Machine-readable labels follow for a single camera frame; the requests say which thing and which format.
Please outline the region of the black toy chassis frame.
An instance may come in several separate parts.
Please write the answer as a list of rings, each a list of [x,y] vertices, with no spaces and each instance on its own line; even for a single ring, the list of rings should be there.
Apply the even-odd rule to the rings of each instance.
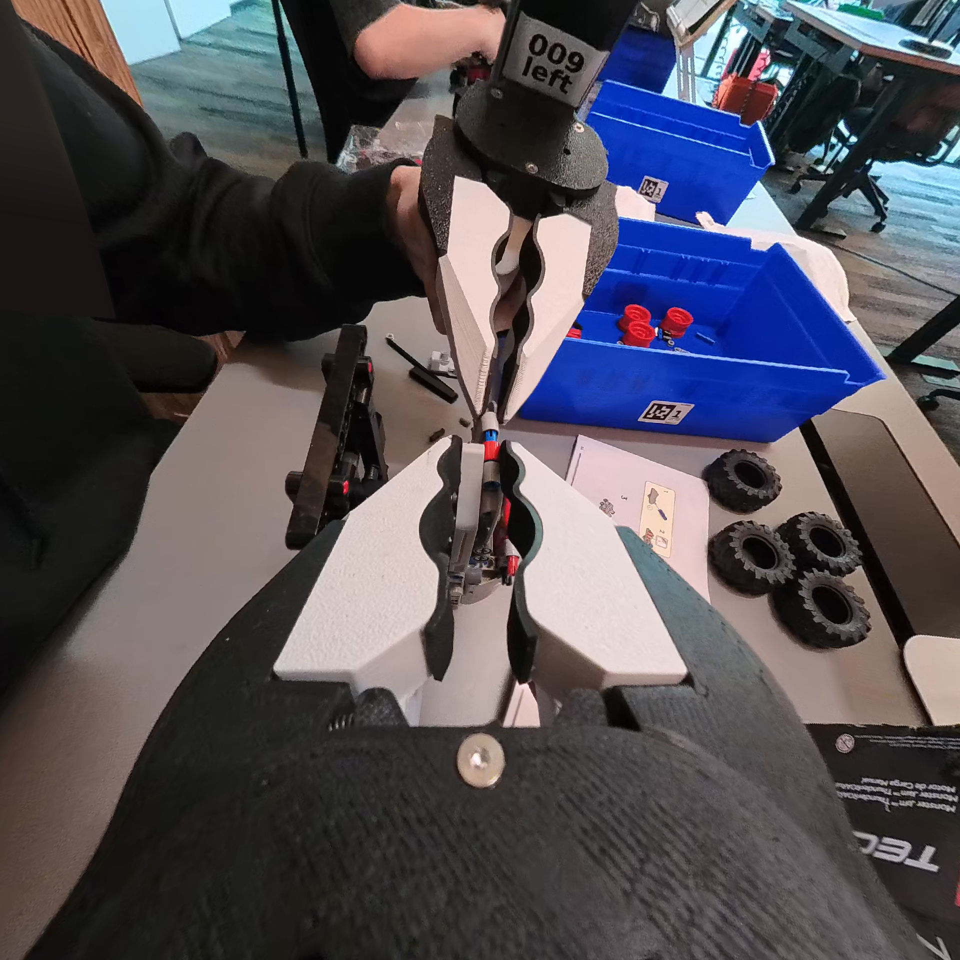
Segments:
[[[344,520],[389,478],[367,342],[365,326],[347,324],[334,351],[322,358],[325,389],[305,462],[284,482],[292,502],[285,532],[290,550],[303,549],[331,523]]]

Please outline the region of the person's left hand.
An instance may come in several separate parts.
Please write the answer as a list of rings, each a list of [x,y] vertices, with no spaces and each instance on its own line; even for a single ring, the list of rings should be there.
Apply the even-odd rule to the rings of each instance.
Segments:
[[[395,243],[423,286],[435,328],[445,334],[447,329],[437,293],[437,247],[419,205],[421,174],[421,168],[416,165],[398,165],[391,170],[386,199],[388,222]]]

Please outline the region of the white instruction sheet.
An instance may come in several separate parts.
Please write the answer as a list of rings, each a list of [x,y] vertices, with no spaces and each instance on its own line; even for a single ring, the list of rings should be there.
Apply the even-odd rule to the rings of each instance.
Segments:
[[[574,442],[566,481],[710,598],[711,500],[705,481],[584,435]]]

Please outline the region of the blue plastic bin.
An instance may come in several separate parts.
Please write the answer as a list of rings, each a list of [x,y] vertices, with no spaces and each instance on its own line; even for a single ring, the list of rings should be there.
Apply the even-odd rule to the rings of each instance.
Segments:
[[[607,179],[678,221],[702,212],[726,226],[774,163],[762,124],[618,81],[601,83],[585,123]]]
[[[662,94],[676,66],[674,40],[670,34],[627,26],[621,33],[598,81]]]
[[[624,306],[657,337],[623,345]],[[662,335],[666,310],[694,322]],[[520,409],[527,420],[773,442],[885,375],[780,245],[621,219],[618,244],[566,339]]]

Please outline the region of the black toy set box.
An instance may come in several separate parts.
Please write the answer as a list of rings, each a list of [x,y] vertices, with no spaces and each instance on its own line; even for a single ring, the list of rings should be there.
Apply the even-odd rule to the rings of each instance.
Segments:
[[[861,854],[929,958],[959,957],[959,727],[809,724]]]

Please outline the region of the grey desk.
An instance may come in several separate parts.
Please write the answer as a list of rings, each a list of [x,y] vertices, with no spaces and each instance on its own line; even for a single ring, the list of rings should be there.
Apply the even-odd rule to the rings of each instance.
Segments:
[[[438,347],[422,304],[379,306],[369,319],[392,468],[420,454],[431,430],[468,413],[462,401],[451,410],[420,396],[383,342],[390,331],[408,349]],[[283,544],[283,475],[303,463],[321,399],[319,364],[334,339],[240,348],[152,475],[126,556],[3,702],[2,958],[23,958],[63,905],[189,669],[294,558]],[[921,721],[886,624],[846,653],[808,653],[763,603],[715,589],[804,721]],[[500,719],[508,609],[500,594],[459,611],[453,662],[442,683],[428,681],[424,720]]]

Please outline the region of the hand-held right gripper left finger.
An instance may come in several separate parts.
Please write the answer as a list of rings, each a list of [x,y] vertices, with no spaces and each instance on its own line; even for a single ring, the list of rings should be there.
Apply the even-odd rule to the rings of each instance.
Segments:
[[[461,438],[442,438],[337,527],[273,666],[283,681],[388,690],[414,726],[453,652],[449,596]]]

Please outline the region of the grey toy brick assembly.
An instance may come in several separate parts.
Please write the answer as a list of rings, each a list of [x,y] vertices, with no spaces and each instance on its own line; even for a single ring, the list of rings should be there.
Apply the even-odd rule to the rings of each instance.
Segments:
[[[508,533],[511,503],[501,483],[496,402],[486,404],[476,427],[478,440],[462,446],[453,504],[447,597],[455,610],[498,586],[511,587],[522,559]]]

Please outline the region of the clear bag of parts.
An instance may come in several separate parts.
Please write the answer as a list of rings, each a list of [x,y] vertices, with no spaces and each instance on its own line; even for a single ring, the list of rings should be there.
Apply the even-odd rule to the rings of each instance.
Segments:
[[[420,122],[393,121],[381,128],[354,125],[335,166],[346,173],[401,161],[420,166],[427,139]]]

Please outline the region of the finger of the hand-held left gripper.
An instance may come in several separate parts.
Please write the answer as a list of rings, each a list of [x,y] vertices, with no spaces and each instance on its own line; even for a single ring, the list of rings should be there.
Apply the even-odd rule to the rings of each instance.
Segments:
[[[438,309],[460,385],[476,421],[510,421],[536,386],[532,283],[522,273],[532,222],[480,179],[455,175],[438,211]]]
[[[524,307],[514,320],[503,369],[499,419],[520,413],[583,308],[592,229],[573,216],[540,218],[532,229],[536,281],[527,280]]]

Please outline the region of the black toy tyre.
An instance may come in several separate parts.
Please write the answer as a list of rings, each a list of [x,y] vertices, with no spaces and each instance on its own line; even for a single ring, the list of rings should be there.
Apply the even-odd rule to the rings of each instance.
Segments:
[[[756,521],[727,525],[710,538],[706,553],[714,574],[747,596],[771,594],[798,572],[786,541],[773,528]]]
[[[796,569],[845,577],[862,564],[862,552],[850,530],[828,514],[804,511],[775,528],[788,546]]]
[[[783,481],[765,458],[747,449],[732,449],[718,456],[702,472],[710,497],[738,515],[751,515],[772,504],[783,490]]]
[[[872,629],[863,599],[841,577],[805,571],[772,593],[774,613],[800,643],[840,650],[867,639]]]

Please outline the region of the person's dark clothed torso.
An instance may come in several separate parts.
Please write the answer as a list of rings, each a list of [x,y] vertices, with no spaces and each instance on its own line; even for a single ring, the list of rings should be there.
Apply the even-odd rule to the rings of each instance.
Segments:
[[[136,383],[149,329],[2,313],[3,697],[129,547],[178,431]]]

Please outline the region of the white tablet stand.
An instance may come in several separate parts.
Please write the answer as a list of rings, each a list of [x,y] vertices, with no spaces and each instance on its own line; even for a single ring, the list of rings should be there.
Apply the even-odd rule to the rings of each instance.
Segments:
[[[730,12],[737,1],[672,1],[666,6],[666,21],[676,49],[678,99],[697,102],[694,45]]]

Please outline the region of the wooden-top background desk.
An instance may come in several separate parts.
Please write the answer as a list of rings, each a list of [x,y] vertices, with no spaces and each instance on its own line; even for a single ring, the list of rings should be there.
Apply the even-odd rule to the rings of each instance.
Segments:
[[[861,103],[878,99],[879,125],[891,124],[889,162],[931,166],[942,161],[958,132],[958,51],[894,23],[822,6],[786,2],[785,41],[800,58],[769,116],[771,146],[782,160],[796,153],[791,130],[814,100],[839,77],[863,83]]]

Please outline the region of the white cloth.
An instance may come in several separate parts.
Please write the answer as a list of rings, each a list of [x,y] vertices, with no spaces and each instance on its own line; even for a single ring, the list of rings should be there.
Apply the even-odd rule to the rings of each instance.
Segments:
[[[706,211],[697,212],[696,219],[699,226],[708,232],[748,238],[754,250],[766,251],[775,245],[782,246],[841,320],[847,324],[857,320],[850,306],[850,288],[846,271],[835,254],[826,246],[793,232],[784,233],[723,225],[715,222],[712,215]]]

